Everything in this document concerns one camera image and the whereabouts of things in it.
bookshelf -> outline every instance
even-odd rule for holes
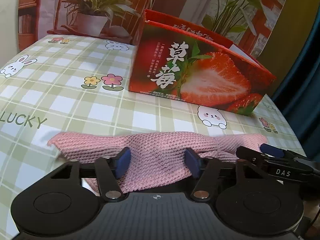
[[[19,49],[24,50],[37,41],[40,0],[19,0],[18,41]]]

blue gripper pad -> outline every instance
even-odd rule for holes
[[[121,178],[127,171],[131,160],[131,152],[129,148],[124,148],[124,153],[116,160],[115,177]]]
[[[201,176],[201,158],[193,149],[187,148],[184,155],[184,163],[192,173],[192,177],[200,178]]]
[[[264,154],[268,154],[276,158],[284,157],[284,152],[282,149],[279,149],[277,147],[274,147],[265,143],[260,145],[260,151]]]

printed wall backdrop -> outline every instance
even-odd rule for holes
[[[19,48],[47,34],[132,43],[145,8],[203,25],[254,57],[262,52],[285,0],[19,0]]]

white rabbit print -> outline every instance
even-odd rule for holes
[[[199,106],[198,107],[198,117],[202,123],[206,126],[218,126],[221,129],[227,128],[227,121],[224,119],[222,114],[214,108]]]
[[[35,63],[36,59],[29,59],[27,60],[29,55],[23,55],[17,59],[16,62],[10,63],[9,65],[5,66],[1,71],[0,74],[4,74],[5,78],[11,77],[18,73],[24,66],[30,65]]]
[[[108,41],[108,44],[106,45],[107,49],[110,50],[122,50],[122,51],[127,51],[129,48],[127,47],[126,43],[121,43],[121,42],[116,42],[116,41]]]

plaid pattern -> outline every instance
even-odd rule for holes
[[[68,44],[49,43],[49,35],[14,57],[37,62],[10,78],[0,75],[0,240],[17,229],[10,215],[14,197],[61,162],[58,151],[46,145],[60,131],[95,135],[127,135],[154,131],[194,131],[210,136],[260,133],[271,145],[304,155],[292,129],[268,96],[251,117],[220,111],[227,128],[205,126],[197,105],[128,92],[133,46],[108,50],[107,41],[63,36]],[[123,77],[121,91],[84,89],[85,77],[101,79],[109,73]],[[277,130],[268,132],[259,118]]]

